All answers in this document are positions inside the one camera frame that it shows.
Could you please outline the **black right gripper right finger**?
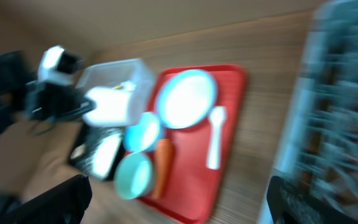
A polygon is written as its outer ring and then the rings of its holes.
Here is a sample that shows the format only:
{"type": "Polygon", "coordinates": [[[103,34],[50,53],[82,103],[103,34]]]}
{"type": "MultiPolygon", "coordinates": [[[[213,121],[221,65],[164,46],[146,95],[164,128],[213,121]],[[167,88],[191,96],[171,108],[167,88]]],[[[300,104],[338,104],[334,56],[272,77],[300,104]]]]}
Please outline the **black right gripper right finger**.
{"type": "Polygon", "coordinates": [[[279,224],[358,224],[279,176],[270,178],[267,204],[272,221],[279,224]]]}

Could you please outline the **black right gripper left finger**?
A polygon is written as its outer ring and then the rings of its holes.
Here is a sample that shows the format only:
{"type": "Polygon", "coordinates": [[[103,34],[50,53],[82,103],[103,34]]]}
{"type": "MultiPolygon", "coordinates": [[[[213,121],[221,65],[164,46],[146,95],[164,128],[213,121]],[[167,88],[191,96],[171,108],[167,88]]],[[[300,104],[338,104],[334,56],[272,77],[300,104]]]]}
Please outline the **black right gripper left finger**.
{"type": "Polygon", "coordinates": [[[0,223],[80,223],[92,199],[89,178],[76,175],[0,218],[0,223]]]}

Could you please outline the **green bowl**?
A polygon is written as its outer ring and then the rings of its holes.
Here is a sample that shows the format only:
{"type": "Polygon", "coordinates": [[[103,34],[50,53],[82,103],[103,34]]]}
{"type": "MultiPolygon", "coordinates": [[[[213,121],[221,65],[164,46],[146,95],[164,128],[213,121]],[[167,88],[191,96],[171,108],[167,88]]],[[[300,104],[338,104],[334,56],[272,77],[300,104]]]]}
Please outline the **green bowl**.
{"type": "Polygon", "coordinates": [[[121,160],[114,174],[114,189],[124,200],[151,193],[155,185],[154,167],[148,155],[136,152],[121,160]]]}

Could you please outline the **light blue bowl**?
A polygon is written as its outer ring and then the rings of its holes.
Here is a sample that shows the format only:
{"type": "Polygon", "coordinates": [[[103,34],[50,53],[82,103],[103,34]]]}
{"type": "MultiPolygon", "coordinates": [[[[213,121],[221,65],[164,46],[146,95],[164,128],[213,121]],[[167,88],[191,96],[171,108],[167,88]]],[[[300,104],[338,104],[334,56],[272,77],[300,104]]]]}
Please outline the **light blue bowl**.
{"type": "Polygon", "coordinates": [[[158,140],[164,138],[165,129],[157,115],[151,111],[142,113],[136,125],[126,128],[123,145],[129,152],[151,152],[158,140]]]}

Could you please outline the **orange carrot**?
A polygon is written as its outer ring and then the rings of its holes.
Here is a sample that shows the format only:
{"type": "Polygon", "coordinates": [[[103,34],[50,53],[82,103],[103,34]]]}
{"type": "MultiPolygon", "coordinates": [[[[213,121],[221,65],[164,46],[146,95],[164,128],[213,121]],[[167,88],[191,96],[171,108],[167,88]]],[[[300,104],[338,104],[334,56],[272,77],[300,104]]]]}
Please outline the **orange carrot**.
{"type": "Polygon", "coordinates": [[[155,187],[152,192],[153,199],[163,197],[173,164],[175,151],[169,139],[160,139],[154,151],[155,187]]]}

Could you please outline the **light blue plate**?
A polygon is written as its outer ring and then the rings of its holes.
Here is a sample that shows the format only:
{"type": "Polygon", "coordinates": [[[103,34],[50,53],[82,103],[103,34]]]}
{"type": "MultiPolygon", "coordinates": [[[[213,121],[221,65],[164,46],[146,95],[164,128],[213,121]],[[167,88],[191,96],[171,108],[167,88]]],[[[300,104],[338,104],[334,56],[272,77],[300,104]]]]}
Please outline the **light blue plate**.
{"type": "Polygon", "coordinates": [[[204,119],[217,97],[218,84],[212,74],[201,69],[185,70],[163,84],[155,111],[165,127],[185,129],[204,119]]]}

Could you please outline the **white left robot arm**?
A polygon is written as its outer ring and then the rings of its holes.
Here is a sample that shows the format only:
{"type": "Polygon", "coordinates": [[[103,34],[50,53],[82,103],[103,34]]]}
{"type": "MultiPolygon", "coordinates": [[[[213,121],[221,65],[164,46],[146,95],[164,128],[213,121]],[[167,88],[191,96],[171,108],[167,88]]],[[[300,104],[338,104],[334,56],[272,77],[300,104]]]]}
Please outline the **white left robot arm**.
{"type": "MultiPolygon", "coordinates": [[[[35,80],[20,52],[0,55],[0,95],[20,94],[14,107],[25,110],[30,120],[56,123],[83,118],[97,128],[117,126],[115,119],[125,112],[117,92],[100,86],[85,94],[72,89],[71,76],[79,68],[80,58],[59,45],[44,52],[35,80]]],[[[0,223],[80,223],[92,196],[89,178],[82,174],[24,204],[0,194],[0,223]]]]}

